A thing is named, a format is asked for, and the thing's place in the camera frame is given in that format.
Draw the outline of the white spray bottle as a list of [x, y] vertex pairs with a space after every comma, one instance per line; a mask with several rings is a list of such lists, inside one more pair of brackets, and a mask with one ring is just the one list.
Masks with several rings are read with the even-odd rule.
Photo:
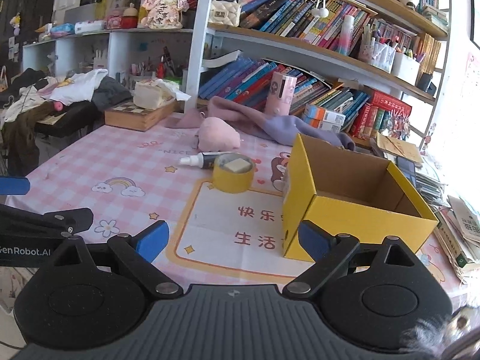
[[201, 169], [213, 169], [216, 159], [222, 154], [222, 152], [202, 152], [195, 155], [189, 155], [180, 158], [179, 165]]

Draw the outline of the yellow tape roll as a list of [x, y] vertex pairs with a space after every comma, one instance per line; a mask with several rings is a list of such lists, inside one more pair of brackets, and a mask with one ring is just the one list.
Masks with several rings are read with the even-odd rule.
[[223, 153], [214, 162], [212, 184], [224, 193], [244, 193], [250, 189], [255, 171], [256, 164], [246, 155]]

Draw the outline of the yellow cardboard box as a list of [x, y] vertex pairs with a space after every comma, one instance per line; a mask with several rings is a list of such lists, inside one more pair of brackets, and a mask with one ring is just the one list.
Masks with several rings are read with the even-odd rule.
[[283, 177], [283, 255], [310, 261], [298, 228], [310, 221], [330, 235], [362, 243], [399, 237], [418, 251], [438, 220], [411, 182], [390, 160], [340, 148], [299, 134]]

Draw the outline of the pile of clothes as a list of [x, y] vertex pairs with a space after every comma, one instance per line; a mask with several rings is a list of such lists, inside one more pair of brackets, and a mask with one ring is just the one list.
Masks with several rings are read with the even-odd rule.
[[1, 153], [7, 174], [26, 176], [39, 166], [39, 135], [75, 140], [83, 131], [92, 132], [104, 111], [131, 98], [106, 69], [64, 78], [27, 69], [1, 92]]

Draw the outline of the pink checkered tablecloth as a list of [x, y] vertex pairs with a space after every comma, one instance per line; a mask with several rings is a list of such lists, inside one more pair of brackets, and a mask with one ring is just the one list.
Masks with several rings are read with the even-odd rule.
[[[7, 205], [40, 214], [89, 208], [94, 222], [82, 237], [96, 244], [165, 221], [169, 240], [154, 265], [181, 287], [285, 286], [309, 269], [312, 259], [283, 255], [283, 177], [293, 146], [243, 135], [238, 151], [256, 164], [244, 193], [216, 189], [212, 169], [180, 166], [197, 147], [194, 129], [103, 126], [30, 173], [30, 191]], [[473, 287], [456, 277], [433, 233], [416, 253], [452, 304], [464, 302]]]

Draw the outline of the stack of papers books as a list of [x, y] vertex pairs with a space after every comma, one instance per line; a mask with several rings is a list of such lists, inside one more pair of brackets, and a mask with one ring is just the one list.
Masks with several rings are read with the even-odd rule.
[[465, 199], [447, 194], [440, 170], [415, 145], [381, 133], [375, 133], [369, 143], [396, 161], [430, 205], [438, 220], [433, 234], [460, 282], [478, 284], [479, 212]]

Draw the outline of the pink purple cloth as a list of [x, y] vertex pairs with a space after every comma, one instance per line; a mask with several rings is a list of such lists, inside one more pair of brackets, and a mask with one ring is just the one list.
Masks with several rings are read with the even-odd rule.
[[303, 134], [346, 150], [356, 149], [356, 144], [346, 133], [333, 133], [312, 127], [294, 115], [266, 115], [218, 96], [212, 97], [202, 110], [191, 109], [181, 118], [169, 116], [164, 125], [167, 128], [200, 128], [208, 117], [219, 118], [243, 133], [284, 146], [293, 146], [296, 136]]

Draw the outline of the pink plush toy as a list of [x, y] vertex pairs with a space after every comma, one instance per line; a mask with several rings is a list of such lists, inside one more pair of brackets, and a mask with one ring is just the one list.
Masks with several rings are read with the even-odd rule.
[[240, 148], [240, 134], [223, 119], [206, 118], [198, 130], [198, 149], [202, 152], [230, 152]]

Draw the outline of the red book set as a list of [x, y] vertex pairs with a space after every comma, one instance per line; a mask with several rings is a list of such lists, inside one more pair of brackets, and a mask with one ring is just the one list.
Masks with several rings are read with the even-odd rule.
[[402, 124], [411, 115], [412, 107], [407, 103], [372, 88], [366, 88], [366, 102], [357, 112], [349, 134], [360, 140], [368, 140], [386, 129], [402, 129]]

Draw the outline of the tissue pack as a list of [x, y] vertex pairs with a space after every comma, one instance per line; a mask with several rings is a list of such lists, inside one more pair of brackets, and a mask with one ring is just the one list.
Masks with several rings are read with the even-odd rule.
[[186, 102], [191, 98], [171, 80], [154, 79], [138, 81], [133, 90], [133, 103], [146, 110], [157, 110], [176, 101]]

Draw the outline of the pink cylindrical case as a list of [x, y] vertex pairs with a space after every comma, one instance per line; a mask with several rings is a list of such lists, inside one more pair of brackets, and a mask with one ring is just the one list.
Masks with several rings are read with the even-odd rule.
[[288, 116], [295, 93], [297, 78], [274, 72], [270, 83], [264, 113], [269, 116]]

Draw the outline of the white pen holder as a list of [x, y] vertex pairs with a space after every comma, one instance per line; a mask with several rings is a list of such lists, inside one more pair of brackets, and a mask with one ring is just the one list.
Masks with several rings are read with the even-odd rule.
[[403, 80], [410, 85], [416, 84], [420, 63], [408, 55], [396, 52], [394, 62], [391, 69], [391, 75]]

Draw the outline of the white bookshelf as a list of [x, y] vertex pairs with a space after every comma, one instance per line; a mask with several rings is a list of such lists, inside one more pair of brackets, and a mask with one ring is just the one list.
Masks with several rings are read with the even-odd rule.
[[[188, 108], [206, 102], [212, 91], [203, 86], [215, 73], [206, 62], [239, 51], [229, 69], [236, 77], [247, 69], [247, 82], [233, 99], [263, 104], [267, 84], [280, 68], [302, 77], [295, 99], [299, 115], [337, 82], [376, 89], [412, 107], [410, 139], [424, 146], [434, 131], [439, 91], [433, 78], [443, 78], [449, 27], [434, 5], [423, 11], [398, 0], [238, 0], [238, 27], [208, 22], [212, 0], [198, 0], [193, 27], [181, 29], [101, 28], [71, 34], [24, 48], [25, 68], [52, 64], [58, 74], [77, 70], [96, 51], [103, 66], [124, 84], [135, 75], [149, 77], [167, 61], [167, 71], [181, 80], [190, 95]], [[395, 53], [420, 63], [415, 85], [391, 75]]]

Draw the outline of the pink doll figure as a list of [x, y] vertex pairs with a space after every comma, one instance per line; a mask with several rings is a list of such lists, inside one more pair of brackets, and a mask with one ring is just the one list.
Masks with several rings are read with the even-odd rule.
[[142, 27], [149, 29], [182, 29], [182, 16], [190, 8], [187, 0], [144, 0], [147, 15]]

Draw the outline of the white quilted handbag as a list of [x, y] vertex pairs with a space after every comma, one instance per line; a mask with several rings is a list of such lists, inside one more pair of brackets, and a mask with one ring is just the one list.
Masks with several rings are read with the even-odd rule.
[[239, 3], [239, 0], [211, 0], [208, 22], [238, 27], [241, 11], [242, 5]]

